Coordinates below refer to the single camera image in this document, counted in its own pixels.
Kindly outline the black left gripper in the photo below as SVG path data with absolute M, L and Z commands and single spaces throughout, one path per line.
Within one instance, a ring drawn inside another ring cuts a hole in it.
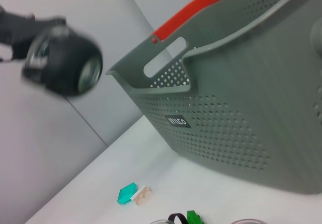
M 32 16 L 30 19 L 31 29 L 28 18 L 9 13 L 1 6 L 1 45 L 11 48 L 11 58 L 26 58 L 34 34 L 67 23 L 63 17 L 39 19 Z

